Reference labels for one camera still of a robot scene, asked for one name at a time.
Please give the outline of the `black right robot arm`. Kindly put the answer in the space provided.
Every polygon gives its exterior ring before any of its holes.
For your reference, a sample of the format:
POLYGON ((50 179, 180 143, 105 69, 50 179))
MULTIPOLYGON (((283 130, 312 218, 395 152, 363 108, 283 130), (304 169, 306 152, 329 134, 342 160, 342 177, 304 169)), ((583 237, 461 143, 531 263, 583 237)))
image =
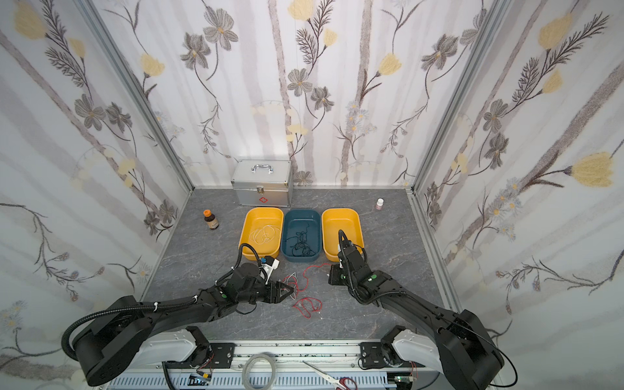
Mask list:
POLYGON ((375 304, 424 331, 434 342, 442 373, 454 388, 506 387, 493 380, 510 359, 494 344, 477 315, 447 310, 417 296, 390 274, 373 271, 366 250, 344 231, 337 237, 339 263, 331 268, 329 284, 344 285, 359 304, 375 304))

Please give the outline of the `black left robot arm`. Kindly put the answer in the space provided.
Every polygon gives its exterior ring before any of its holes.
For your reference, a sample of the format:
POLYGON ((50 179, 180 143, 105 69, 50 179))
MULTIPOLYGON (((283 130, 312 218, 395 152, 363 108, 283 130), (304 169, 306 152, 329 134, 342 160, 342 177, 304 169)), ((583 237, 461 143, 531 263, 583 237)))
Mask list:
POLYGON ((138 302, 125 296, 105 310, 76 320, 63 333, 63 352, 79 362, 88 385, 99 386, 130 368, 153 337, 182 328, 190 335, 192 348, 184 354, 168 349, 160 362, 175 362, 181 367, 205 365, 216 353, 198 329, 199 323, 236 313, 242 303, 279 304, 294 293, 292 286, 272 280, 266 270, 277 263, 276 259, 257 257, 253 263, 242 263, 242 257, 239 253, 229 271, 191 297, 138 302))

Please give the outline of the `dark teal plastic bin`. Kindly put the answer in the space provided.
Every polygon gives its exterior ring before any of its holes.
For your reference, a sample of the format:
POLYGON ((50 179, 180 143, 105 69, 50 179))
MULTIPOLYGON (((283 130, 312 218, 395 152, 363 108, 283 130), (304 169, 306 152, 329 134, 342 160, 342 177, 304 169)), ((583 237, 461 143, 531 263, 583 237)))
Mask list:
POLYGON ((323 250, 321 217, 311 209, 292 209, 284 216, 280 250, 291 263, 313 263, 323 250))

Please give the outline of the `right yellow plastic bin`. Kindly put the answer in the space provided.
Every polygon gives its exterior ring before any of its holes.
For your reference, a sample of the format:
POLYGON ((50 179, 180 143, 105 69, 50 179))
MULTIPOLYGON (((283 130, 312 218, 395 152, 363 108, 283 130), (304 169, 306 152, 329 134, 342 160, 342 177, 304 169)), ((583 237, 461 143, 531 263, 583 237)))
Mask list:
POLYGON ((326 258, 333 263, 339 261, 339 236, 342 230, 354 244, 364 247, 362 226, 359 214, 349 208, 327 209, 321 215, 323 250, 326 258))

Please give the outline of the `yellow plastic bin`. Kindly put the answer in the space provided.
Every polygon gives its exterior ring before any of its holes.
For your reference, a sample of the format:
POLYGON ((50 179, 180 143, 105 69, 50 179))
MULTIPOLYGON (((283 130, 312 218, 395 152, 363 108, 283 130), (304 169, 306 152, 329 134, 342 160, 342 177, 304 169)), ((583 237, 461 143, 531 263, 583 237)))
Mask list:
POLYGON ((362 226, 359 214, 349 208, 327 209, 321 215, 323 250, 326 258, 333 263, 339 261, 339 236, 342 230, 354 244, 364 247, 362 226))
POLYGON ((274 207, 256 207, 245 216, 239 244, 251 245, 260 258, 279 256, 284 212, 274 207))

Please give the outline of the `left yellow plastic bin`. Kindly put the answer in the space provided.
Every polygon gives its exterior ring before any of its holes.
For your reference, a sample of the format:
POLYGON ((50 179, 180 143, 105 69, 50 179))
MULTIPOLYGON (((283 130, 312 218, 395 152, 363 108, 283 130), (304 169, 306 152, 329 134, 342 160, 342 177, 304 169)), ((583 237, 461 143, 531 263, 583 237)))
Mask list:
POLYGON ((274 207, 256 207, 245 216, 239 244, 251 245, 260 258, 279 256, 284 212, 274 207))

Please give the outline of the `brown bottle orange cap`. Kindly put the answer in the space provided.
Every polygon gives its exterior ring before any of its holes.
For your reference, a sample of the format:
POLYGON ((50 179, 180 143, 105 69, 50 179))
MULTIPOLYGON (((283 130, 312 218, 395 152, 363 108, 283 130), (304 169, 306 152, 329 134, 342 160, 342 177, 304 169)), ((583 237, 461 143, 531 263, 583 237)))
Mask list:
POLYGON ((204 210, 203 217, 209 229, 215 230, 219 227, 219 221, 211 210, 204 210))

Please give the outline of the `silver aluminium first-aid case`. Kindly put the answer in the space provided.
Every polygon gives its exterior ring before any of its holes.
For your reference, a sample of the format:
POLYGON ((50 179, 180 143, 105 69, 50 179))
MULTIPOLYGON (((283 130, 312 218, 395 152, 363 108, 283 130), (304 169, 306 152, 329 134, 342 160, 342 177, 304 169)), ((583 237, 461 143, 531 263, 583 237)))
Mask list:
POLYGON ((242 206, 290 207, 292 173, 290 160, 242 160, 231 184, 242 206))

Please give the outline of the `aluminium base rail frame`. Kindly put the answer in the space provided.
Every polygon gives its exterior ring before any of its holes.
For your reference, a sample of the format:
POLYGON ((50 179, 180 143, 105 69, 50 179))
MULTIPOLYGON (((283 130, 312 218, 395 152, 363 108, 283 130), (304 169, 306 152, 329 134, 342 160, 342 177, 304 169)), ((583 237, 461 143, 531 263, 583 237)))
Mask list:
POLYGON ((456 389, 433 341, 397 329, 380 340, 237 341, 212 345, 204 366, 175 362, 133 367, 105 389, 335 389, 304 362, 349 389, 456 389))

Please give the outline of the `scissors on rail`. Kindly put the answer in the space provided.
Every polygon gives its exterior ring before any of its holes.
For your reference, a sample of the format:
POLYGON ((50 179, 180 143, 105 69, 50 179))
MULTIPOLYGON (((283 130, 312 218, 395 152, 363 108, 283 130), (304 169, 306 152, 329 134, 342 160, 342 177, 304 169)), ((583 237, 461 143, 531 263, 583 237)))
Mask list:
POLYGON ((312 364, 310 364, 308 362, 304 362, 304 364, 307 367, 310 367, 312 369, 312 371, 314 371, 322 379, 326 380, 328 383, 330 383, 332 386, 334 386, 335 389, 340 389, 340 390, 348 390, 349 389, 340 380, 338 380, 338 379, 334 378, 333 376, 329 375, 328 373, 318 369, 317 367, 313 366, 312 364))

